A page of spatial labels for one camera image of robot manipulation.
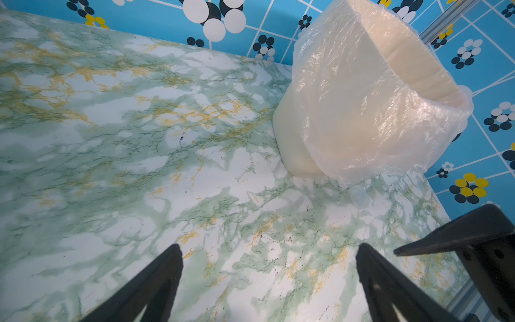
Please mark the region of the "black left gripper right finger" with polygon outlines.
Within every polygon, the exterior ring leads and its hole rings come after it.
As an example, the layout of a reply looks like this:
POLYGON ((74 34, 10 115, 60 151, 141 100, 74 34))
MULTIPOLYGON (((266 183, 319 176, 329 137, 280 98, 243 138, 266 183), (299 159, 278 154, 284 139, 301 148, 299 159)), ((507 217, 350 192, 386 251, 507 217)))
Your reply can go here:
POLYGON ((356 267, 373 321, 457 321, 371 245, 359 246, 356 267))

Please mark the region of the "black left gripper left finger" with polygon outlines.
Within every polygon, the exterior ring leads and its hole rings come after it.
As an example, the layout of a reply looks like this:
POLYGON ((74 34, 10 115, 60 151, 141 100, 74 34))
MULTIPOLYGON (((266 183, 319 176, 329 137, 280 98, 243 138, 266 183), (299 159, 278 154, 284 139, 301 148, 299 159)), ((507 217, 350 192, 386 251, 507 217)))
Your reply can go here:
POLYGON ((168 321, 183 269, 178 244, 168 247, 83 321, 168 321))

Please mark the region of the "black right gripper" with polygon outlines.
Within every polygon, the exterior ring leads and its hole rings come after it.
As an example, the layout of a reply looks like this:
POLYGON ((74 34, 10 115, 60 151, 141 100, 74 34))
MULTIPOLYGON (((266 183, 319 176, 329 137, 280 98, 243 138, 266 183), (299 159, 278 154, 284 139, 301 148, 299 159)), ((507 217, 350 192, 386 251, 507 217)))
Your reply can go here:
POLYGON ((394 254, 438 254, 465 247, 457 255, 493 316, 514 321, 513 233, 514 224, 497 206, 483 205, 395 249, 394 254))

